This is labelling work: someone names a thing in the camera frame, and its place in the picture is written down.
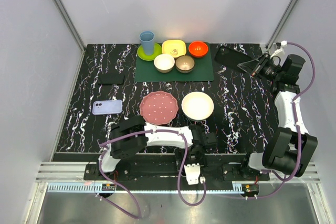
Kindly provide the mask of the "black phone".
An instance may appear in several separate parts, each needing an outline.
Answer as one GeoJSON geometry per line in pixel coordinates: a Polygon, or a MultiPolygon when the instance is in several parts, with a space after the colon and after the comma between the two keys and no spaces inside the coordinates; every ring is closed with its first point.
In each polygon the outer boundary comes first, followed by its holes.
{"type": "Polygon", "coordinates": [[[120,85],[124,83],[124,74],[120,73],[102,73],[98,75],[98,83],[100,85],[120,85]]]}

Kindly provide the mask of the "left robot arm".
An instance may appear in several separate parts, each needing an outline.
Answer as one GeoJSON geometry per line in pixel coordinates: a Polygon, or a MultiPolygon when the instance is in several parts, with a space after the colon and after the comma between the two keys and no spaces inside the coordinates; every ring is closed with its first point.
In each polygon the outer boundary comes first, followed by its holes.
{"type": "Polygon", "coordinates": [[[100,144],[107,152],[95,167],[95,174],[103,180],[113,175],[118,162],[149,146],[188,147],[191,155],[202,155],[217,148],[215,133],[206,133],[195,124],[183,127],[157,126],[135,116],[111,128],[111,139],[100,144]]]}

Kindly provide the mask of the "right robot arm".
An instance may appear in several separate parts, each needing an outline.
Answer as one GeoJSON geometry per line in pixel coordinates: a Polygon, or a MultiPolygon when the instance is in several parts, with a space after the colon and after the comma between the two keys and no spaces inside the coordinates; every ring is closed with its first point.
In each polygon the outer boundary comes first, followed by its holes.
{"type": "Polygon", "coordinates": [[[272,94],[278,112],[279,127],[262,153],[246,155],[238,167],[239,176],[250,180],[257,171],[279,171],[289,178],[301,177],[317,148],[318,140],[306,129],[300,111],[300,88],[296,84],[305,60],[287,56],[283,65],[274,64],[268,54],[238,63],[237,67],[252,77],[272,81],[272,94]]]}

